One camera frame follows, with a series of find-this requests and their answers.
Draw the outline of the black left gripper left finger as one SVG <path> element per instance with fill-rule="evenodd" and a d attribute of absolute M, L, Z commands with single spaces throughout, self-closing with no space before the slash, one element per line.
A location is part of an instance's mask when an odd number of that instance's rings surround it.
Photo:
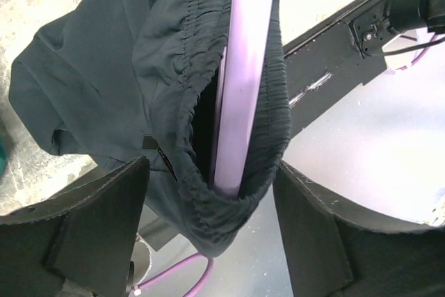
<path fill-rule="evenodd" d="M 1 217 L 1 295 L 128 296 L 149 179 L 145 157 Z"/>

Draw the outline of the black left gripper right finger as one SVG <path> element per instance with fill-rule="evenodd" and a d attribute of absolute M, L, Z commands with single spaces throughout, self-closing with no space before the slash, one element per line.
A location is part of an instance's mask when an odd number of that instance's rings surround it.
<path fill-rule="evenodd" d="M 273 195 L 295 296 L 443 296 L 444 228 L 378 213 L 282 163 Z"/>

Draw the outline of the dark navy shorts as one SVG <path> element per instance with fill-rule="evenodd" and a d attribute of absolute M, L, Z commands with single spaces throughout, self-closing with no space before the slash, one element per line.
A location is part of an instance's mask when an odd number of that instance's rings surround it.
<path fill-rule="evenodd" d="M 273 182 L 291 137 L 273 0 L 264 70 L 239 197 L 207 185 L 209 86 L 231 0 L 81 0 L 41 27 L 11 66 L 10 103 L 37 144 L 88 154 L 106 170 L 150 162 L 146 203 L 207 257 L 231 245 Z"/>

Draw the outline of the purple hanger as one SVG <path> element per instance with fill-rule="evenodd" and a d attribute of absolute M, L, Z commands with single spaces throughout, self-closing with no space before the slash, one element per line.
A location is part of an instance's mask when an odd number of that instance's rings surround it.
<path fill-rule="evenodd" d="M 232 0 L 216 88 L 210 187 L 236 198 L 257 108 L 273 0 Z"/>

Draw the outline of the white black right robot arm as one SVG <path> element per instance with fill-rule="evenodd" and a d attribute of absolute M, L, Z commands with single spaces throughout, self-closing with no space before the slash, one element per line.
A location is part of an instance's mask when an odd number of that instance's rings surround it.
<path fill-rule="evenodd" d="M 444 42 L 444 0 L 372 0 L 349 24 L 352 46 L 362 58 L 389 57 L 424 50 Z M 426 29 L 431 40 L 384 51 L 394 38 Z"/>

